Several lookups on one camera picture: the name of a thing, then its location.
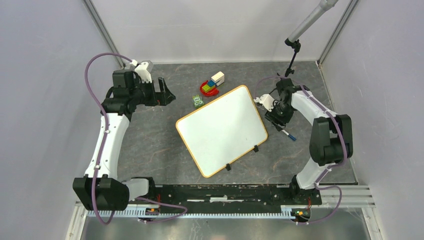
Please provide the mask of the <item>blue whiteboard marker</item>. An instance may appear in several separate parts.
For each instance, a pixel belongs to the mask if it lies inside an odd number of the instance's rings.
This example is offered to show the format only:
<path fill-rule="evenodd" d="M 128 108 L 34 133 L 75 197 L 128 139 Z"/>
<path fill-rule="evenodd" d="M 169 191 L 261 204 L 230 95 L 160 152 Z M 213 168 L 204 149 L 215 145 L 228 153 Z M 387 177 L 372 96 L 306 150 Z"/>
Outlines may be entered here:
<path fill-rule="evenodd" d="M 290 138 L 292 141 L 296 141 L 297 139 L 292 135 L 292 134 L 290 134 L 289 132 L 287 132 L 285 129 L 282 129 L 281 130 L 281 132 L 282 133 L 284 133 L 288 138 Z"/>

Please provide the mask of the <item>yellow framed whiteboard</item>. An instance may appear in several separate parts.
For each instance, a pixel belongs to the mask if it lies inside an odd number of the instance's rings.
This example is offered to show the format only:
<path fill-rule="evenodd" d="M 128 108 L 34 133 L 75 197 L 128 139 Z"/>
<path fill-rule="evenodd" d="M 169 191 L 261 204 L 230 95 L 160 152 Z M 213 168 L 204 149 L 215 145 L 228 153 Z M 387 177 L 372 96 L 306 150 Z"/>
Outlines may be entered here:
<path fill-rule="evenodd" d="M 268 138 L 245 85 L 180 118 L 175 127 L 204 178 L 223 170 Z"/>

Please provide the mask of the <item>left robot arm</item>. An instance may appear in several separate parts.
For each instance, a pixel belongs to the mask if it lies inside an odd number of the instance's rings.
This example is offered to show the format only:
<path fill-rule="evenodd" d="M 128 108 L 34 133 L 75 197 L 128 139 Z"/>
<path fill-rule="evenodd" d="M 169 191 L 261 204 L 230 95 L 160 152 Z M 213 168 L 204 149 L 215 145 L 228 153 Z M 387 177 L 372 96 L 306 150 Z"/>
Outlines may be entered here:
<path fill-rule="evenodd" d="M 86 210 L 123 211 L 139 197 L 145 204 L 157 198 L 152 177 L 118 181 L 118 161 L 124 135 L 137 106 L 166 106 L 176 99 L 164 78 L 143 80 L 134 70 L 112 74 L 112 87 L 101 103 L 100 131 L 88 168 L 73 180 L 72 188 Z"/>

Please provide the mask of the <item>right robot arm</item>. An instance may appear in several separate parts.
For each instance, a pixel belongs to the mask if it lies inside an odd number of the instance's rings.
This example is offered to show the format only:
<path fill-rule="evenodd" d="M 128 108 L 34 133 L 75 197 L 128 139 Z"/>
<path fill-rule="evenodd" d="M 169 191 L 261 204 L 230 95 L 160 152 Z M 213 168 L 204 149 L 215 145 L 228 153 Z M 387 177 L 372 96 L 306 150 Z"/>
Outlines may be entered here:
<path fill-rule="evenodd" d="M 276 83 L 280 99 L 270 94 L 261 96 L 266 108 L 265 118 L 278 131 L 299 112 L 311 124 L 309 140 L 310 159 L 296 174 L 289 189 L 289 199 L 302 204 L 309 198 L 309 191 L 320 184 L 332 168 L 340 167 L 353 154 L 352 119 L 347 114 L 337 114 L 318 101 L 304 85 L 294 85 L 292 80 L 282 77 Z"/>

